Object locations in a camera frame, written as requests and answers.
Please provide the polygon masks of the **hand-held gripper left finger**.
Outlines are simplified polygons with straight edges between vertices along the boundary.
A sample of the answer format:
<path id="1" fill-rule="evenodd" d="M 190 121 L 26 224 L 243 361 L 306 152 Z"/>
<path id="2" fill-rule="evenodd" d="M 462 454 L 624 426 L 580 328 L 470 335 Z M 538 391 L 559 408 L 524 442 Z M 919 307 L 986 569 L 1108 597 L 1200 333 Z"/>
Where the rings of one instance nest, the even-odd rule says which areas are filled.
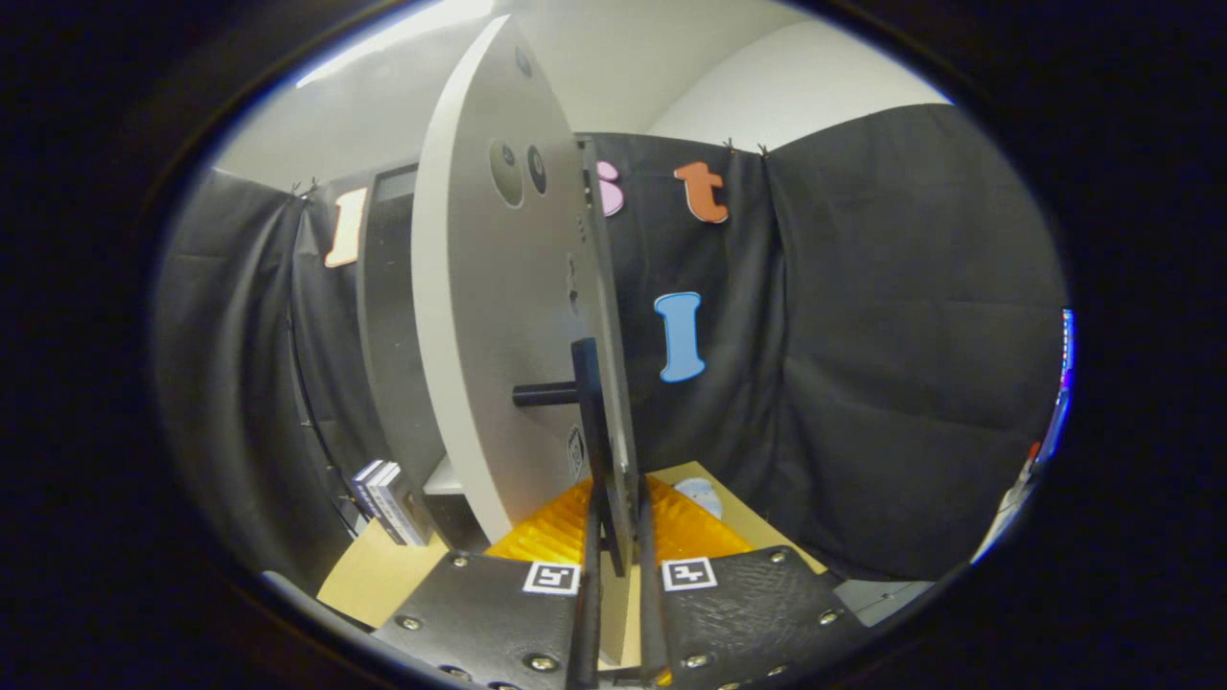
<path id="1" fill-rule="evenodd" d="M 600 528 L 583 479 L 482 552 L 453 550 L 374 637 L 479 689 L 598 681 Z"/>

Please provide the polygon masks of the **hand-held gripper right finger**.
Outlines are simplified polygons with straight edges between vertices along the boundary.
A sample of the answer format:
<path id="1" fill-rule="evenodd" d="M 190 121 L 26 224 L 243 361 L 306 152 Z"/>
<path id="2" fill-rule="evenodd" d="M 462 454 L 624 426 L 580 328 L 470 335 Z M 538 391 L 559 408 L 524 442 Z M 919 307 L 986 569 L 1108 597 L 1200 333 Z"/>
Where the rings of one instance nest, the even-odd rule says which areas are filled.
<path id="1" fill-rule="evenodd" d="M 867 626 L 789 544 L 757 548 L 640 478 L 640 651 L 654 689 L 788 689 L 825 676 Z"/>

